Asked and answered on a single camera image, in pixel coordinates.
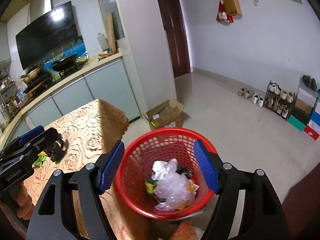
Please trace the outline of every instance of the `red shoe box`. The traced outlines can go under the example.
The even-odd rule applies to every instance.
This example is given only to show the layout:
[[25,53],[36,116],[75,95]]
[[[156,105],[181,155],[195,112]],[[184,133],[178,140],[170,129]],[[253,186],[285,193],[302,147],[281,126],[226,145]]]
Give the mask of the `red shoe box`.
[[309,121],[304,131],[314,140],[317,140],[320,136],[320,127],[312,120]]

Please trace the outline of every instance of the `orange tablecloth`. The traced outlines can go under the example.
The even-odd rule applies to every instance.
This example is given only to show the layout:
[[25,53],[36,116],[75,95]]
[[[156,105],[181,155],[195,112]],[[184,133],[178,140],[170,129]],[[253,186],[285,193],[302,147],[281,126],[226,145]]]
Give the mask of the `orange tablecloth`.
[[[115,106],[97,99],[45,127],[54,127],[68,140],[66,156],[58,164],[47,158],[42,167],[25,181],[28,193],[36,204],[48,179],[56,169],[63,172],[80,170],[87,163],[95,163],[98,157],[109,152],[117,140],[121,140],[129,126],[125,113]],[[80,234],[88,238],[78,192],[73,192],[76,219]],[[149,240],[149,221],[122,203],[114,186],[100,196],[103,209],[118,240]]]

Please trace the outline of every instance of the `tiled floor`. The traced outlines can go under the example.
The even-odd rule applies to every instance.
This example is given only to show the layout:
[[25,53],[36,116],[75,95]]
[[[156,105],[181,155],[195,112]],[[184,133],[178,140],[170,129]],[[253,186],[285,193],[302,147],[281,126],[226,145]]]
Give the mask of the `tiled floor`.
[[[207,137],[221,159],[239,170],[263,169],[282,202],[290,187],[320,162],[320,143],[270,110],[239,97],[238,89],[197,73],[176,79],[178,101],[186,106],[183,127]],[[128,145],[147,131],[148,124],[140,119],[129,126],[123,141]],[[237,235],[243,198],[241,193],[230,237]],[[204,229],[215,203],[213,198],[202,215],[193,217],[193,225]]]

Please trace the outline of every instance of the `screw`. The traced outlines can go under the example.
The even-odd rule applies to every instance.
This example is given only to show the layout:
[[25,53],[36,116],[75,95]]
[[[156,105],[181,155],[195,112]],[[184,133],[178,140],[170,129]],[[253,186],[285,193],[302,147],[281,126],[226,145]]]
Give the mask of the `screw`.
[[231,165],[230,163],[224,163],[224,164],[223,164],[223,168],[224,168],[225,170],[230,170],[230,169],[232,168],[232,165]]
[[93,164],[93,163],[88,163],[88,164],[85,166],[85,168],[86,168],[87,170],[92,170],[92,169],[94,168],[94,164]]
[[264,171],[259,169],[259,170],[257,170],[257,174],[259,176],[263,176],[264,175]]
[[53,172],[53,175],[54,176],[59,176],[61,174],[61,170],[55,170],[54,172]]

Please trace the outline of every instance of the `cutting board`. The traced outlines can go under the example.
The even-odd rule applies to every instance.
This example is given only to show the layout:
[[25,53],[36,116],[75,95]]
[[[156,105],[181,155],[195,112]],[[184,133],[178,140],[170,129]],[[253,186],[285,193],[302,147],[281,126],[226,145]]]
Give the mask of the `cutting board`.
[[106,30],[107,30],[109,46],[112,49],[112,52],[116,53],[116,39],[115,39],[115,33],[113,31],[112,12],[109,13],[107,16]]

